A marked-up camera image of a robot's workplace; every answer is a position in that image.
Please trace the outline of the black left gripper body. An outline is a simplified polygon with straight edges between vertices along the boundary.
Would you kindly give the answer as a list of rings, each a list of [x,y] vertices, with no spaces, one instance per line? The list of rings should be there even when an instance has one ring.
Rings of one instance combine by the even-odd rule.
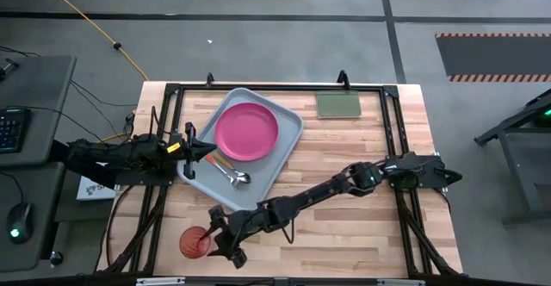
[[[195,162],[195,135],[196,129],[191,122],[186,122],[184,126],[186,138],[180,139],[173,144],[167,146],[167,153],[174,160],[183,160],[183,174],[188,179],[195,179],[195,170],[193,163]]]

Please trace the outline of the black hazard-striped floor mat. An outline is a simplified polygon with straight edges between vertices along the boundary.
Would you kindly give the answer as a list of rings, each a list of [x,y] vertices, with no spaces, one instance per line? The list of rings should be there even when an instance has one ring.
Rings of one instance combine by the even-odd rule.
[[[449,81],[551,83],[549,33],[438,33]]]

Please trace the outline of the black neighbouring rig stand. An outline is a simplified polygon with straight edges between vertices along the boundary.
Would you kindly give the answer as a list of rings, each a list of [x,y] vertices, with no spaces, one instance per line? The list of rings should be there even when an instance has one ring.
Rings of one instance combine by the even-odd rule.
[[[551,187],[551,89],[526,103],[524,108],[476,137],[478,146],[498,140],[511,175],[520,186],[527,210],[503,219],[506,227],[535,221],[551,221],[538,189]]]

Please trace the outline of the translucent red cup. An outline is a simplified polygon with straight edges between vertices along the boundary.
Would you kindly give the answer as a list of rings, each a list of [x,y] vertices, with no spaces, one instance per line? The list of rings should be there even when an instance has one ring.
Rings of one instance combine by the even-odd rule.
[[[201,258],[209,253],[211,243],[212,240],[204,227],[190,227],[179,239],[180,252],[185,258]]]

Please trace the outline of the spoon with orange handle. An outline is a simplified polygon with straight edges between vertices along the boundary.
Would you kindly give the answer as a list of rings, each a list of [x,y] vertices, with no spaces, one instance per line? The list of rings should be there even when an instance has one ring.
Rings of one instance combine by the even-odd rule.
[[[215,152],[214,158],[220,161],[227,169],[229,169],[234,176],[233,185],[239,186],[242,184],[249,184],[251,182],[251,176],[245,172],[238,171],[229,161],[227,161],[220,153]]]

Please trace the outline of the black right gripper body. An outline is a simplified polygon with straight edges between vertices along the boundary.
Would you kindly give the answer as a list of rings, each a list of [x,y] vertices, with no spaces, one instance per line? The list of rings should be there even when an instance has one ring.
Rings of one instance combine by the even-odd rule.
[[[214,241],[232,243],[232,256],[227,260],[231,261],[236,269],[242,268],[247,261],[240,243],[263,229],[264,216],[265,212],[261,208],[239,210],[231,214],[226,214],[220,205],[209,209],[211,221],[222,225],[220,232],[214,236]]]

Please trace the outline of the green rectangular mat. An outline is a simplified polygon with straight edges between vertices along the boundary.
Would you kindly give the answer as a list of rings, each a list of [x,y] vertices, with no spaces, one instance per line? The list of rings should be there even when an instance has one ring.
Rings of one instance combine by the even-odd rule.
[[[316,93],[319,119],[349,119],[362,115],[359,93],[354,90],[326,90]]]

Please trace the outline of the black keyboard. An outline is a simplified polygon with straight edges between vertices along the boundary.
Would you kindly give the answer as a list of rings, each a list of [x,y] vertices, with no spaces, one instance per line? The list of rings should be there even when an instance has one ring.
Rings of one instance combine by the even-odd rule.
[[[29,109],[0,109],[0,154],[22,150],[30,116]]]

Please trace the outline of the fork with orange handle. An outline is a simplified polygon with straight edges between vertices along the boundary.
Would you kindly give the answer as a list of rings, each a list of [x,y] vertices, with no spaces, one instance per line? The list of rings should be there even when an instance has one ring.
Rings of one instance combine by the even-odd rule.
[[[215,168],[217,168],[224,176],[225,178],[229,181],[229,183],[233,186],[233,187],[238,187],[238,180],[235,178],[235,177],[232,177],[228,172],[226,172],[218,163],[217,161],[214,159],[214,157],[210,154],[206,155],[205,156],[205,160],[208,161],[211,165],[213,165]]]

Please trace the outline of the grey plastic tray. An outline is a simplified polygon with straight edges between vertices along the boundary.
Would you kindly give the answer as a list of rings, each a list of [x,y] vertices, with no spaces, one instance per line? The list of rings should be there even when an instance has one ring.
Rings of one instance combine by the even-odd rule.
[[[257,207],[257,203],[268,195],[304,128],[302,118],[293,110],[274,103],[252,90],[236,88],[226,94],[197,135],[197,139],[216,144],[214,139],[216,120],[226,109],[239,103],[258,103],[265,106],[275,115],[279,124],[279,137],[275,147],[260,159],[253,161],[231,159],[217,146],[217,152],[229,160],[237,170],[249,174],[251,182],[233,187],[219,170],[204,159],[193,164],[195,179],[188,179],[184,176],[182,162],[177,166],[177,175],[184,182],[234,211],[254,209]]]

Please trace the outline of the grey side desk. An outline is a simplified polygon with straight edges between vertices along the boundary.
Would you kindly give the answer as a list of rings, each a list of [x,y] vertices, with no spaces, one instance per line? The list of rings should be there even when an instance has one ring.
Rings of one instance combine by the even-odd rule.
[[[0,109],[29,109],[31,116],[22,150],[0,154],[0,274],[33,270],[52,249],[65,167],[51,154],[76,64],[71,56],[13,60],[21,67],[0,83]],[[29,241],[15,245],[6,221],[21,202],[33,205],[34,232]]]

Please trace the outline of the black desk clamp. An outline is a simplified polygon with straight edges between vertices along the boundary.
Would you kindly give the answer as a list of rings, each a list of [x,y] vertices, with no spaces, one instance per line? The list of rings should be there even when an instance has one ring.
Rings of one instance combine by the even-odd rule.
[[[13,59],[5,58],[4,60],[5,65],[0,67],[0,83],[5,81],[10,73],[21,67],[20,64]]]

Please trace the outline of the white printed box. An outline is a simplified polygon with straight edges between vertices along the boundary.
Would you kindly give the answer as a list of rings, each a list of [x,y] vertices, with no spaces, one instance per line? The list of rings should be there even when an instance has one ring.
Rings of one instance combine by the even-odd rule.
[[[110,200],[115,198],[116,192],[119,190],[120,188],[118,186],[114,189],[110,189],[91,181],[87,177],[81,177],[77,189],[76,200],[81,202]]]

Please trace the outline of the black aluminium table frame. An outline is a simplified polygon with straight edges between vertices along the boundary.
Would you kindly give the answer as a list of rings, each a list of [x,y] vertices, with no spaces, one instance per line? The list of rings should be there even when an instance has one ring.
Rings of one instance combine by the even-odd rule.
[[[160,111],[168,82],[146,82],[141,91],[134,126],[147,131],[151,106]],[[318,119],[313,90],[283,90],[276,84],[254,90],[301,116],[304,130],[273,184],[269,197],[291,196],[324,182],[346,165],[378,161],[388,154],[380,98],[360,92],[362,115],[357,119]],[[421,86],[398,84],[399,102],[409,149],[417,155],[435,151]],[[183,123],[201,130],[225,91],[186,91]],[[144,187],[134,187],[121,201],[109,235],[112,261],[137,229]],[[447,264],[462,273],[449,206],[440,193],[418,191],[424,230]],[[192,226],[208,226],[207,210],[217,204],[195,187],[177,178],[169,187],[160,228],[154,276],[300,278],[399,278],[407,276],[404,246],[394,191],[385,181],[365,197],[335,196],[302,211],[295,219],[294,243],[282,231],[258,233],[241,244],[248,257],[235,269],[223,257],[185,258],[180,252],[182,233]]]

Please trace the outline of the black computer mouse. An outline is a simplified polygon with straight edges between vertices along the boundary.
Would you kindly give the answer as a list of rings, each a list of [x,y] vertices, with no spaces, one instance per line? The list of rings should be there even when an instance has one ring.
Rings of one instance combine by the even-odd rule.
[[[29,241],[34,232],[33,205],[21,202],[12,207],[7,216],[6,228],[13,244],[21,245]]]

